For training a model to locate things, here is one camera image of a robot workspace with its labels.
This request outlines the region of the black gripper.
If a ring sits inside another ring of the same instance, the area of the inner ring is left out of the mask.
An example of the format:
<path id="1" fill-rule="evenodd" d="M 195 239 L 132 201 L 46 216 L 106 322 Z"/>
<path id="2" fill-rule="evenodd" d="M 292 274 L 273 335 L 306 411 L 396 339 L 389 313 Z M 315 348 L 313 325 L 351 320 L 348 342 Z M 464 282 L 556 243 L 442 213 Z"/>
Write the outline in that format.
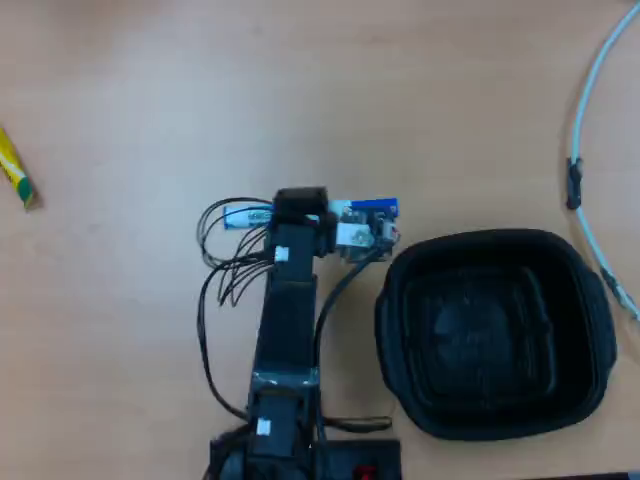
<path id="1" fill-rule="evenodd" d="M 272 225 L 315 225 L 314 255 L 324 258 L 336 249 L 337 216 L 329 212 L 325 187 L 294 187 L 277 191 Z"/>

